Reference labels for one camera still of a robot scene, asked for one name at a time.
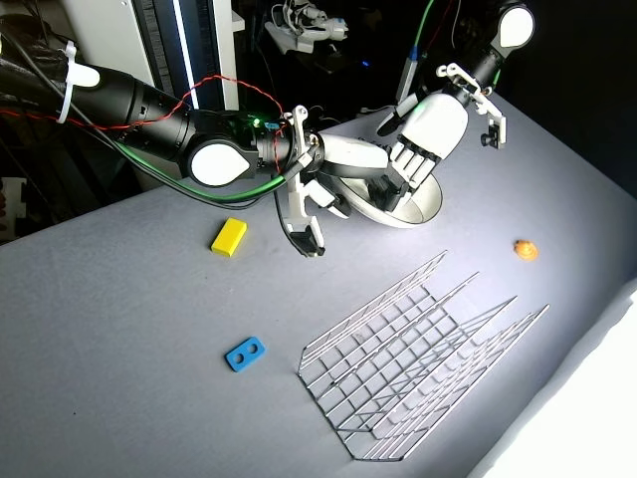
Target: metal frame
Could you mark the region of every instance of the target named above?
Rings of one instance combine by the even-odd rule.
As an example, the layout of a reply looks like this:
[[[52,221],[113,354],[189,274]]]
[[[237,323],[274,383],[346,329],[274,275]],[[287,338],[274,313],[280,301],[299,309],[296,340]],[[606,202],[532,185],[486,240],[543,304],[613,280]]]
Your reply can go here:
[[[308,344],[299,376],[354,459],[406,458],[548,308],[500,332],[515,297],[465,322],[424,283],[443,252]]]

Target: metal dish rack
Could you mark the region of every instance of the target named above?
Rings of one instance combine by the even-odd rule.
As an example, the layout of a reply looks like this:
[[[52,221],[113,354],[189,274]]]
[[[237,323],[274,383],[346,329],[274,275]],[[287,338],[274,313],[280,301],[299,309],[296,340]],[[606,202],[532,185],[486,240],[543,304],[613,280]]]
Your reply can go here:
[[[406,458],[548,309],[503,330],[515,297],[459,323],[424,287],[430,260],[308,344],[299,376],[354,459]]]

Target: red wire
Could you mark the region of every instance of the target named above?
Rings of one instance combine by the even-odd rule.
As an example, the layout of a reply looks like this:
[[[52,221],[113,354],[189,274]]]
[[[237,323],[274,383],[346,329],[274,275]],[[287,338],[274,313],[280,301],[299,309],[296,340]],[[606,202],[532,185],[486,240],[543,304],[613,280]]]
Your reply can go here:
[[[179,103],[177,103],[177,105],[174,106],[174,108],[167,113],[166,115],[163,115],[157,119],[147,119],[147,120],[140,120],[140,121],[134,121],[131,124],[113,124],[110,126],[104,126],[101,124],[86,124],[84,122],[78,121],[77,119],[73,119],[73,118],[69,118],[67,119],[68,122],[74,124],[75,126],[78,127],[94,127],[97,129],[101,129],[102,131],[104,130],[110,130],[110,129],[128,129],[130,127],[135,127],[135,126],[142,126],[142,125],[146,125],[146,124],[153,124],[154,122],[158,122],[158,121],[163,121],[163,120],[168,120],[170,117],[172,117],[175,113],[177,113],[177,111],[183,107],[185,105],[185,100],[190,97],[190,95],[192,95],[192,92],[201,87],[202,85],[204,85],[205,83],[208,83],[212,80],[225,80],[227,82],[232,82],[232,83],[236,83],[237,85],[241,85],[245,88],[249,88],[251,90],[256,91],[257,93],[263,95],[264,97],[268,98],[269,100],[271,100],[275,105],[277,105],[277,108],[279,109],[279,115],[282,116],[283,115],[283,107],[281,106],[281,104],[279,102],[277,102],[277,100],[275,100],[272,95],[264,92],[263,90],[250,85],[249,83],[246,83],[244,81],[241,80],[235,80],[234,78],[228,78],[228,77],[224,77],[223,75],[211,75],[209,77],[204,77],[203,79],[201,79],[199,82],[195,83],[192,88],[190,90],[188,90],[183,97],[181,97],[181,100],[179,100]],[[33,120],[57,120],[56,117],[52,117],[50,115],[34,115],[31,113],[25,113],[25,114],[19,114],[16,112],[12,112],[10,110],[0,110],[0,115],[9,115],[12,117],[28,117],[31,118]]]
[[[451,9],[451,6],[453,4],[454,4],[454,0],[449,0],[449,3],[447,4],[447,8],[445,9],[445,13],[442,14],[442,18],[440,19],[440,22],[438,23],[438,28],[434,32],[434,36],[431,37],[431,40],[429,40],[429,43],[427,44],[427,48],[425,48],[425,53],[428,52],[431,46],[434,44],[434,41],[438,37],[438,34],[440,33],[440,29],[442,28],[442,25],[445,22],[445,18],[447,18],[447,14],[449,13],[449,10]]]

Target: white light strip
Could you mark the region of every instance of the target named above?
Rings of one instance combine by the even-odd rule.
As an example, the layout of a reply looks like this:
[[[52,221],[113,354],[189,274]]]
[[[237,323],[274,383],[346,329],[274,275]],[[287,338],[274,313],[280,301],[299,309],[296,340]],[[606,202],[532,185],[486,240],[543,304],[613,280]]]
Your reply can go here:
[[[188,44],[186,43],[186,33],[183,28],[183,18],[181,18],[181,5],[179,0],[172,0],[172,6],[175,10],[175,19],[177,20],[177,32],[179,33],[179,43],[181,45],[181,56],[183,57],[183,63],[186,67],[186,78],[188,79],[188,88],[191,89],[192,107],[199,110],[199,100],[197,99],[197,92],[192,90],[195,85],[195,81],[192,77],[192,67],[190,67],[190,54],[188,53]]]

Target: orange object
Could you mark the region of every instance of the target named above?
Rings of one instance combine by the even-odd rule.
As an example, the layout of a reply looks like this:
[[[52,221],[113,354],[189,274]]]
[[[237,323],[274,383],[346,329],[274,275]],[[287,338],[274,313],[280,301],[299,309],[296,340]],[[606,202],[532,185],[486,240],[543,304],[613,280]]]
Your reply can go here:
[[[516,254],[525,261],[534,261],[537,259],[537,246],[531,241],[517,241],[515,246]]]

